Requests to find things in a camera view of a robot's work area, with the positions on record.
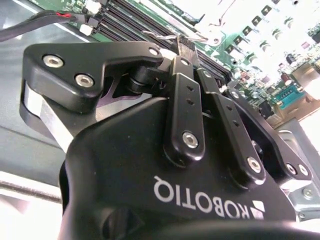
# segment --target cable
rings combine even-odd
[[[160,40],[172,40],[172,39],[176,39],[177,35],[168,35],[168,36],[161,36],[161,35],[157,35],[152,31],[146,31],[143,30],[141,31],[143,34],[154,37],[155,39],[160,39]],[[202,37],[202,38],[194,38],[194,37],[186,37],[186,39],[190,40],[190,41],[197,41],[200,43],[205,43],[208,41],[208,38]]]
[[[222,20],[224,18],[224,16],[226,15],[226,13],[228,12],[228,10],[232,7],[232,5],[236,2],[236,0],[233,0],[231,2],[231,4],[227,7],[227,9],[224,11],[224,13],[221,15],[221,17],[219,18],[219,24],[213,24],[210,23],[209,26],[216,26],[216,27],[221,27],[222,26]]]
[[[69,22],[86,23],[89,16],[86,14],[66,11],[41,11],[17,25],[0,30],[0,42],[13,39],[19,35],[31,32],[50,24]]]

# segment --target capacitor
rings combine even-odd
[[[254,91],[254,92],[252,93],[251,97],[252,97],[253,99],[257,99],[257,98],[259,97],[259,94],[258,94],[256,91]]]
[[[274,36],[275,39],[278,40],[283,35],[283,33],[280,30],[276,30],[276,31],[273,32],[272,35]]]
[[[289,18],[284,22],[284,24],[287,25],[289,29],[291,29],[292,25],[294,24],[294,20],[292,18]]]
[[[234,79],[239,79],[241,77],[241,70],[239,67],[236,67],[232,70],[232,73],[233,73],[233,78]]]
[[[295,57],[290,53],[285,57],[285,60],[288,62],[288,64],[292,64],[296,61]]]
[[[252,55],[248,58],[248,61],[251,63],[251,64],[254,64],[256,61],[257,61],[258,57],[256,55]]]
[[[289,86],[290,84],[292,84],[292,80],[287,73],[283,72],[280,77],[284,82],[284,85]]]
[[[260,48],[262,48],[264,52],[266,52],[270,47],[271,47],[270,44],[267,42],[264,42],[263,44],[260,45]]]

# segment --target white connector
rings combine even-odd
[[[89,25],[86,25],[86,24],[82,24],[82,25],[80,26],[79,31],[80,31],[81,33],[83,33],[84,35],[90,36],[91,33],[92,33],[92,31],[93,31],[93,29],[94,29],[94,28],[93,28],[92,26],[89,26]]]
[[[97,14],[99,12],[99,10],[101,9],[101,3],[96,2],[94,0],[86,0],[85,8],[88,9],[88,11],[93,14]]]

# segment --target black bracket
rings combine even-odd
[[[265,169],[284,190],[296,190],[311,183],[308,166],[280,138],[266,120],[249,105],[236,89],[228,89],[226,95],[233,99],[249,136],[263,150]]]
[[[59,57],[61,67],[50,67],[44,57]],[[23,77],[36,93],[78,113],[92,112],[103,93],[105,77],[120,78],[132,67],[158,67],[162,54],[150,42],[109,42],[77,44],[35,44],[23,55]],[[88,88],[75,77],[85,74],[94,80]]]
[[[229,162],[234,180],[244,188],[262,185],[266,171],[256,152],[233,101],[222,96],[215,79],[203,68],[198,68],[204,108],[216,121],[221,139],[220,152]]]
[[[168,158],[185,168],[205,154],[205,135],[199,84],[193,65],[184,57],[173,59],[163,148]]]

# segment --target red wire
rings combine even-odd
[[[72,15],[70,13],[59,13],[59,12],[56,12],[55,14],[58,15],[59,17],[64,17],[64,18],[71,18],[72,17]]]

